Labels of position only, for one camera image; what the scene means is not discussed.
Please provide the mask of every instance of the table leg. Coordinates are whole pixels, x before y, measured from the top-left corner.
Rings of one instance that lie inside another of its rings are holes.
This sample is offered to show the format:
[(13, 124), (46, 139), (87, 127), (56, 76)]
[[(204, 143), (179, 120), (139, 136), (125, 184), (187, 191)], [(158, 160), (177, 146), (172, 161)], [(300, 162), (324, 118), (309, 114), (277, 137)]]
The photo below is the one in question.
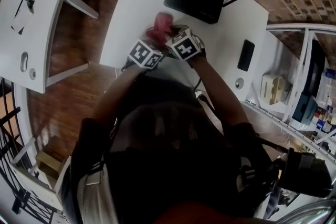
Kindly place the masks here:
[(76, 9), (79, 9), (81, 12), (89, 15), (93, 19), (98, 19), (99, 17), (99, 13), (85, 4), (82, 0), (65, 0), (65, 2), (75, 7)]
[(64, 71), (62, 73), (59, 73), (59, 74), (54, 75), (52, 77), (49, 77), (49, 78), (47, 78), (46, 87), (48, 87), (48, 86), (50, 86), (50, 85), (52, 85), (52, 84), (54, 84), (54, 83), (56, 83), (56, 82), (58, 82), (58, 81), (60, 81), (62, 79), (65, 79), (65, 78), (67, 78), (69, 76), (72, 76), (73, 74), (76, 74), (76, 73), (78, 73), (78, 72), (80, 72), (80, 71), (82, 71), (84, 69), (87, 69), (88, 66), (89, 66), (89, 64), (86, 63), (84, 65), (81, 65), (81, 66), (69, 69), (69, 70)]

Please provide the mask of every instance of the red object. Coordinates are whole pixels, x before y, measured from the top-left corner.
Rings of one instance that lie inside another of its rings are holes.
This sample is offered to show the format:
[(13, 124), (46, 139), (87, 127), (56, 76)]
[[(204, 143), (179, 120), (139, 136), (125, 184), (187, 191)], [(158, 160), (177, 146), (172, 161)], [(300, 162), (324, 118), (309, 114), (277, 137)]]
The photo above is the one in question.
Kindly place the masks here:
[(168, 13), (158, 13), (155, 17), (154, 27), (146, 31), (146, 35), (154, 41), (154, 45), (165, 48), (166, 35), (172, 33), (173, 16)]

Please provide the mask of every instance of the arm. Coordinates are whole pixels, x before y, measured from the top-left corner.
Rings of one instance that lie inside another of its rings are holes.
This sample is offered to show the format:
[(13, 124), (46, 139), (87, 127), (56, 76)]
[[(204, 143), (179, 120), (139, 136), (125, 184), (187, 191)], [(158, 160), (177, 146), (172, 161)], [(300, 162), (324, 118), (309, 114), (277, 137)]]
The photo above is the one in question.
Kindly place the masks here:
[(127, 93), (127, 90), (143, 72), (143, 69), (137, 65), (132, 65), (127, 68), (115, 82), (111, 84), (102, 99), (96, 105), (92, 118), (107, 132), (113, 128), (117, 117), (118, 107)]
[(189, 63), (202, 80), (219, 120), (231, 126), (248, 122), (239, 100), (208, 61), (196, 55)]

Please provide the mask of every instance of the person's right arm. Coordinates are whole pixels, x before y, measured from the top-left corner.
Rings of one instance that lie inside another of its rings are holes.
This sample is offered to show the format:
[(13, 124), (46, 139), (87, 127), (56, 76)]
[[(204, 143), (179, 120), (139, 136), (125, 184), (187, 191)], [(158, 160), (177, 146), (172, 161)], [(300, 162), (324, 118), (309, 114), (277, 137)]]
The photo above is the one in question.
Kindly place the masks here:
[(240, 101), (206, 58), (196, 55), (188, 62), (203, 82), (219, 120), (231, 126), (248, 122)]

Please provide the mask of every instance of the table top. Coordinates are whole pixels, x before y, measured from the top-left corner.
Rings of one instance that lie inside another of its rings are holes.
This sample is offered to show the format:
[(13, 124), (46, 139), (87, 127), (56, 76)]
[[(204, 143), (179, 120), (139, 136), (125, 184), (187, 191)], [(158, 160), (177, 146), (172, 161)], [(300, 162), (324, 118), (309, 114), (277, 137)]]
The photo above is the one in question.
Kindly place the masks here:
[[(207, 59), (240, 100), (245, 100), (262, 50), (268, 12), (254, 0), (238, 0), (223, 8), (217, 24), (209, 25), (164, 6), (164, 0), (118, 0), (106, 35), (100, 63), (121, 68), (136, 40), (154, 24), (159, 12), (173, 15), (174, 24), (186, 24), (205, 43)], [(255, 44), (248, 72), (237, 68), (244, 40)], [(187, 86), (194, 86), (198, 75), (185, 63), (166, 57), (152, 76), (165, 74)], [(244, 86), (235, 87), (243, 78)]]
[[(55, 17), (61, 0), (34, 0), (34, 15), (22, 34), (11, 26), (22, 0), (0, 1), (0, 76), (29, 89), (45, 92), (46, 72), (49, 67), (48, 48), (52, 44)], [(27, 70), (20, 69), (21, 55), (28, 53)], [(35, 70), (35, 79), (29, 72)]]

